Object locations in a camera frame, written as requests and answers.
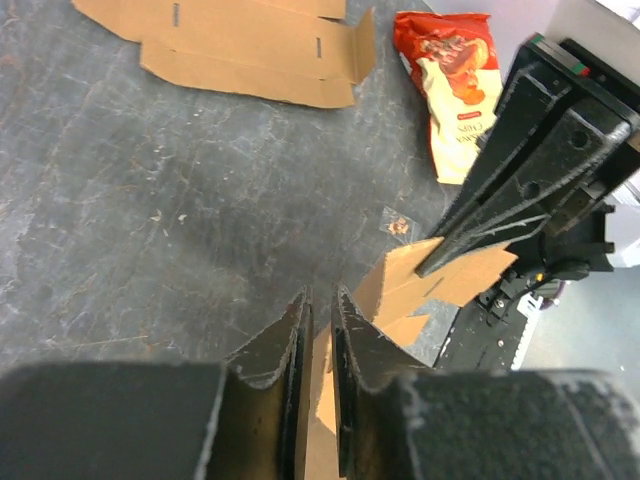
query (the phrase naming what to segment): gray floor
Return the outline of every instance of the gray floor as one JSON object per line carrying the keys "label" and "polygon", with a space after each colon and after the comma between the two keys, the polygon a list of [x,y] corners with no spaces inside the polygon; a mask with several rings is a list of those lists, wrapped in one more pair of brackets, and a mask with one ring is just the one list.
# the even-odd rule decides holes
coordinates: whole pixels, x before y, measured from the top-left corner
{"label": "gray floor", "polygon": [[540,318],[522,368],[608,371],[640,401],[638,285],[640,267],[569,285]]}
{"label": "gray floor", "polygon": [[138,46],[70,0],[0,3],[0,369],[52,358],[214,360],[302,284],[328,321],[394,241],[384,206],[426,229],[426,106],[376,6],[359,105],[321,111],[165,83]]}

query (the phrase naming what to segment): chip bag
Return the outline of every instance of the chip bag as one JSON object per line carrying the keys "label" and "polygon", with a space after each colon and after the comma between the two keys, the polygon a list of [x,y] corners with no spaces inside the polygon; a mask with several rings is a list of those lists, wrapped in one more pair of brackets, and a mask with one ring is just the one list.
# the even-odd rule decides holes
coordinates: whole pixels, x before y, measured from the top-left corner
{"label": "chip bag", "polygon": [[400,12],[394,43],[431,112],[430,144],[441,183],[461,184],[476,140],[495,122],[502,91],[489,15]]}

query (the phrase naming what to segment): red snack bag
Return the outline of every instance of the red snack bag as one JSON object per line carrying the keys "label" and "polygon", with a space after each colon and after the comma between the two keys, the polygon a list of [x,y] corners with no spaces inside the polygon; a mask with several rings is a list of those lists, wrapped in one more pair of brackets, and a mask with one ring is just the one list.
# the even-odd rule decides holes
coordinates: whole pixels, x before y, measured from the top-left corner
{"label": "red snack bag", "polygon": [[461,184],[478,156],[477,138],[495,122],[502,91],[483,13],[400,12],[393,40],[431,112],[430,144],[441,183]]}

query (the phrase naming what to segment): cardboard piece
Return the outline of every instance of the cardboard piece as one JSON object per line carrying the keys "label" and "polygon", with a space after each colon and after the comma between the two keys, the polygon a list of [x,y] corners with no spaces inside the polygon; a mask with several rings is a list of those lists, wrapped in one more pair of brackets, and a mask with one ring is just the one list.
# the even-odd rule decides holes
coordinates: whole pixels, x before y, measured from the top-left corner
{"label": "cardboard piece", "polygon": [[72,0],[141,43],[140,65],[176,85],[319,108],[354,105],[375,65],[371,10],[357,27],[345,0]]}
{"label": "cardboard piece", "polygon": [[313,341],[311,361],[310,412],[307,434],[307,462],[305,480],[338,480],[338,445],[336,443],[335,421],[333,429],[314,415],[320,402],[327,404],[324,378],[327,369],[327,346],[330,343],[331,328],[327,326]]}
{"label": "cardboard piece", "polygon": [[[416,267],[442,240],[432,238],[386,253],[353,294],[365,318],[399,346],[412,345],[426,324],[426,316],[410,316],[420,306],[438,299],[463,307],[493,285],[517,258],[504,250],[507,244],[497,245],[458,257],[420,278],[415,273]],[[314,355],[325,358],[316,416],[335,435],[331,345],[328,333],[325,335],[314,345]]]}

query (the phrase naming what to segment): white surface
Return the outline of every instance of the white surface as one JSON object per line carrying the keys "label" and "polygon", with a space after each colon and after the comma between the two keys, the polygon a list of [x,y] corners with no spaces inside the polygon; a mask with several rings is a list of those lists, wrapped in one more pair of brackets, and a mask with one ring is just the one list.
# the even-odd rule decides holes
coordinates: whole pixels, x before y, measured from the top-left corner
{"label": "white surface", "polygon": [[640,31],[609,8],[628,15],[637,0],[424,0],[436,13],[487,12],[503,78],[518,46],[535,32],[570,37],[640,84]]}
{"label": "white surface", "polygon": [[542,312],[540,311],[542,302],[542,297],[534,298],[533,295],[529,293],[522,297],[518,303],[517,310],[527,318],[527,325],[524,327],[520,343],[518,344],[518,349],[513,357],[511,370],[520,370],[520,367],[522,366],[527,350],[529,350],[533,333],[538,325],[538,319],[540,318],[540,315],[542,315]]}
{"label": "white surface", "polygon": [[596,0],[562,0],[545,33],[556,42],[572,38],[640,84],[640,30]]}
{"label": "white surface", "polygon": [[522,369],[594,369],[613,373],[640,399],[640,267],[592,273],[545,310]]}
{"label": "white surface", "polygon": [[616,205],[606,216],[605,236],[616,246],[615,253],[607,255],[611,266],[628,268],[640,265],[640,207]]}

